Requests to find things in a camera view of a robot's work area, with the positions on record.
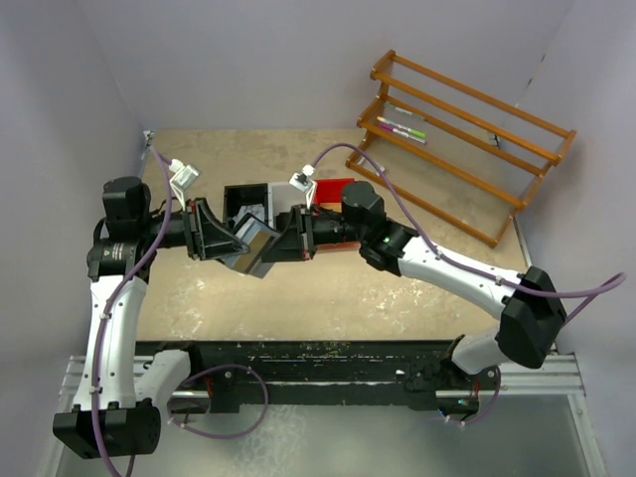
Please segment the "black card holder wallet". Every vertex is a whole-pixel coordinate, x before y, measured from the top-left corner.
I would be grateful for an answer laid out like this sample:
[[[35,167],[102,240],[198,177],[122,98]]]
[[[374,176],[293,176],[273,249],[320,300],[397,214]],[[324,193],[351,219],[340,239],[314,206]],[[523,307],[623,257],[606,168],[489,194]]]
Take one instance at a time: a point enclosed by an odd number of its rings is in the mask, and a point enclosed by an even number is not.
[[[261,258],[267,246],[278,236],[278,232],[267,223],[247,216],[236,224],[233,234],[248,245],[248,252],[221,259],[220,262],[240,274],[265,278],[272,264],[264,263]]]

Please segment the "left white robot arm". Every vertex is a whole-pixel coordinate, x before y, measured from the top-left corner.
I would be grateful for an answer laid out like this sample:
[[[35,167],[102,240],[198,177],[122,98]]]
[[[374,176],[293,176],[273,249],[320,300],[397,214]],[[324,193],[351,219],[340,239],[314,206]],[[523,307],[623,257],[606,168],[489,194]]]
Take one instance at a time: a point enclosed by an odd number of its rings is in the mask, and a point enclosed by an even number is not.
[[[184,247],[199,260],[220,260],[249,247],[220,222],[206,200],[188,201],[167,218],[150,213],[150,191],[137,177],[103,187],[105,216],[86,257],[91,318],[79,387],[71,410],[54,417],[53,433],[83,459],[147,455],[155,451],[172,392],[192,390],[204,365],[186,351],[156,354],[134,374],[136,329],[150,266],[160,248]]]

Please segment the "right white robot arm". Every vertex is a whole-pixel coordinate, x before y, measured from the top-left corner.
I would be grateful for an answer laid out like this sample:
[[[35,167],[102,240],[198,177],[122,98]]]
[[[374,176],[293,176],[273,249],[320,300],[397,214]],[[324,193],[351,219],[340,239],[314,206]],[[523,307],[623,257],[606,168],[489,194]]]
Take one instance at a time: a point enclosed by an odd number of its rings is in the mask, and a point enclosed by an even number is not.
[[[321,245],[352,241],[372,268],[435,285],[496,319],[497,326],[462,335],[451,345],[441,374],[454,389],[466,388],[483,370],[506,362],[540,368],[565,323],[564,308],[544,270],[493,267],[427,242],[388,217],[384,199],[368,182],[346,184],[338,212],[294,206],[276,220],[280,235],[265,248],[265,263],[309,260]]]

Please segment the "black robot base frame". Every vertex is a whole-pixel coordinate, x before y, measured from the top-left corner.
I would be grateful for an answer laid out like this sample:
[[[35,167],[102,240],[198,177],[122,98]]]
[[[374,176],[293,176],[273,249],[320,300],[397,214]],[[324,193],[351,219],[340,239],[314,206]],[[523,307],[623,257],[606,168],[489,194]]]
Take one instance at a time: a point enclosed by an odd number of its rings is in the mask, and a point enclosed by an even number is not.
[[[448,340],[433,341],[138,341],[135,355],[148,370],[154,356],[185,351],[194,381],[180,385],[180,411],[196,405],[236,413],[247,404],[397,405],[477,409],[476,398],[496,389],[504,369],[474,378],[450,373]]]

